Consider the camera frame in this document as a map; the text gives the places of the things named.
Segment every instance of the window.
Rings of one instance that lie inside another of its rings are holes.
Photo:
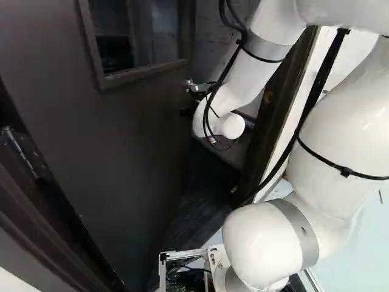
[[[79,0],[100,87],[182,64],[179,0]]]

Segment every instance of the glass pane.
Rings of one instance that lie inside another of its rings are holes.
[[[89,0],[105,74],[179,59],[177,0]]]

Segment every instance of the dark gray door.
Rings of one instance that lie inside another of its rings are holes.
[[[96,61],[83,5],[2,1],[0,77],[103,255],[130,291],[143,291],[184,183],[193,1],[177,4],[177,60],[113,73]]]

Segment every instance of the black cable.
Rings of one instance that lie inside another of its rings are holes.
[[[234,17],[235,21],[239,24],[238,26],[234,23],[231,23],[227,16],[225,15],[225,2],[226,0],[219,0],[219,15],[220,15],[220,18],[221,18],[221,21],[223,22],[223,24],[226,26],[226,27],[229,27],[233,30],[236,30],[238,32],[241,33],[242,35],[242,38],[243,39],[246,39],[246,36],[247,36],[247,30],[246,30],[246,26],[243,24],[243,22],[239,19],[237,13],[235,12],[235,9],[233,8],[233,6],[231,5],[231,3],[227,3],[228,5],[228,8],[232,14],[232,16]]]
[[[336,164],[335,162],[332,162],[320,154],[316,153],[315,151],[311,150],[303,141],[301,141],[299,135],[296,137],[297,142],[303,147],[305,151],[307,151],[310,155],[315,157],[316,159],[322,161],[323,163],[327,164],[328,166],[337,169],[340,171],[340,174],[344,177],[349,177],[350,175],[356,176],[358,178],[364,178],[364,179],[370,179],[372,181],[386,181],[389,179],[389,176],[374,176],[374,175],[366,175],[364,173],[356,172],[346,166]]]
[[[210,145],[216,149],[216,150],[219,150],[219,151],[223,151],[221,149],[218,149],[216,148],[213,143],[209,140],[208,138],[208,134],[207,134],[207,129],[211,135],[211,137],[216,141],[216,142],[219,142],[219,139],[215,137],[215,135],[213,134],[212,132],[212,129],[211,129],[211,126],[209,124],[209,118],[208,118],[208,114],[209,114],[209,109],[211,107],[211,104],[212,104],[212,101],[213,99],[215,98],[215,95],[216,93],[218,92],[218,89],[220,88],[220,86],[222,85],[225,77],[227,76],[227,74],[229,73],[229,70],[231,69],[231,67],[233,66],[238,54],[239,54],[239,51],[241,50],[241,46],[238,46],[233,55],[231,56],[229,62],[227,63],[226,67],[224,68],[224,70],[222,71],[222,74],[219,76],[218,80],[216,81],[215,83],[215,88],[214,90],[212,91],[209,99],[206,99],[206,104],[205,104],[205,108],[204,108],[204,115],[203,115],[203,118],[202,118],[202,128],[204,130],[204,134],[205,134],[205,137],[207,139],[207,141],[210,143]]]
[[[166,273],[166,280],[169,281],[169,282],[175,282],[173,280],[171,280],[168,276],[176,271],[177,269],[180,269],[180,268],[186,268],[186,269],[189,269],[190,271],[203,271],[205,273],[209,273],[210,275],[212,275],[212,272],[208,269],[202,269],[202,268],[191,268],[190,266],[175,266],[174,268],[172,268],[169,272]]]
[[[225,15],[225,2],[227,2],[229,10],[230,10],[233,18],[235,19],[235,21],[239,24],[239,26],[231,23],[227,19],[226,15]],[[213,141],[210,141],[210,138],[208,137],[207,130],[210,133],[210,137],[212,137],[218,143],[220,143],[220,141],[213,133],[211,126],[209,124],[209,110],[211,109],[212,112],[215,114],[215,116],[219,117],[219,115],[212,108],[211,104],[212,104],[213,99],[215,98],[216,93],[218,92],[219,88],[221,87],[224,79],[227,77],[227,74],[229,73],[231,67],[233,66],[233,64],[238,56],[238,53],[241,50],[241,46],[247,40],[247,29],[246,29],[245,25],[243,24],[243,22],[239,19],[239,16],[236,13],[235,9],[233,8],[230,0],[219,0],[219,14],[220,14],[220,18],[225,26],[240,32],[241,40],[237,41],[238,47],[236,48],[236,50],[234,51],[233,55],[231,56],[229,62],[227,63],[226,67],[222,71],[222,74],[219,76],[218,80],[215,82],[215,85],[212,86],[212,93],[210,94],[210,97],[208,98],[206,95],[206,98],[205,98],[206,104],[205,104],[204,115],[203,115],[203,119],[202,119],[202,127],[203,127],[205,138],[207,139],[207,142],[217,151],[226,151],[237,142],[237,139],[234,140],[233,144],[229,145],[227,148],[224,148],[224,149],[217,148],[213,145]]]
[[[243,21],[240,19],[239,15],[237,14],[235,8],[233,7],[231,0],[225,0],[227,3],[227,7],[230,10],[230,13],[233,17],[233,19],[238,23],[238,25],[241,28],[241,35],[242,35],[242,40],[245,42],[247,40],[247,29],[246,29],[246,24],[243,23]]]
[[[299,134],[309,112],[316,105],[320,94],[323,91],[324,85],[328,79],[328,75],[331,72],[331,68],[334,66],[336,56],[338,55],[340,47],[343,43],[343,39],[347,34],[349,34],[348,29],[338,29],[337,34],[327,51],[326,57],[324,58],[323,63],[320,69],[318,70],[314,84],[312,85],[311,91],[309,92],[307,101],[305,103],[303,112],[301,114],[300,120],[298,121],[298,125],[292,139],[289,141],[284,152],[281,154],[281,157],[279,158],[269,175],[252,191],[251,196],[249,196],[248,199],[243,202],[243,204],[247,204],[250,200],[252,200],[252,198],[272,180],[272,178],[277,174],[277,171],[279,171],[281,166],[284,164],[286,158],[289,156],[296,141],[297,135]]]

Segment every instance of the wire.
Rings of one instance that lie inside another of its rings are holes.
[[[169,270],[169,272],[166,273],[166,280],[169,281],[169,282],[175,282],[173,280],[171,280],[169,278],[169,275],[176,271],[177,269],[179,268],[186,268],[186,269],[189,269],[190,271],[203,271],[205,273],[209,273],[210,275],[212,275],[212,272],[208,269],[202,269],[202,268],[191,268],[190,266],[175,266],[174,268],[172,268],[171,270]]]
[[[234,20],[238,23],[238,25],[231,23],[227,16],[225,15],[225,4],[227,3],[228,9],[230,10],[230,13]],[[218,80],[215,82],[215,84],[212,86],[210,97],[208,98],[208,93],[205,95],[205,108],[204,108],[204,115],[202,118],[202,128],[204,131],[205,138],[207,139],[207,142],[217,151],[226,151],[230,149],[236,142],[237,139],[233,141],[231,145],[229,145],[227,148],[220,149],[218,147],[215,147],[213,145],[213,141],[210,140],[207,132],[210,133],[210,137],[212,137],[216,142],[223,144],[220,142],[220,140],[215,136],[215,134],[212,131],[212,128],[209,123],[209,111],[212,110],[212,112],[215,114],[216,117],[219,117],[219,115],[215,112],[215,110],[212,108],[211,104],[213,99],[215,98],[216,93],[218,92],[219,88],[221,87],[224,79],[227,77],[231,67],[233,66],[240,50],[241,46],[247,41],[247,29],[244,25],[244,23],[240,20],[237,12],[233,8],[232,3],[230,0],[219,0],[219,14],[221,21],[223,24],[231,29],[237,30],[241,34],[241,40],[237,41],[238,47],[234,51],[233,55],[230,57],[230,60],[228,61],[227,65],[223,69],[221,75],[219,76]]]
[[[303,124],[308,116],[308,114],[311,112],[313,107],[316,105],[320,94],[323,91],[324,85],[328,79],[328,75],[331,72],[331,69],[334,65],[336,56],[338,55],[338,52],[340,50],[340,47],[343,43],[344,37],[349,34],[349,30],[347,29],[338,29],[337,34],[334,38],[334,40],[331,43],[331,46],[329,47],[327,54],[323,60],[323,63],[318,70],[318,73],[316,75],[316,78],[314,80],[314,84],[312,85],[311,91],[309,92],[307,101],[305,103],[303,112],[301,114],[300,120],[298,121],[298,125],[295,129],[295,133],[292,137],[292,139],[287,144],[284,152],[281,154],[281,157],[277,161],[277,163],[274,165],[274,168],[269,173],[269,175],[252,191],[251,195],[246,199],[243,204],[247,204],[252,198],[260,192],[277,174],[281,166],[284,164],[286,158],[289,156],[289,154],[292,151],[293,145],[297,139],[297,136],[303,127]]]

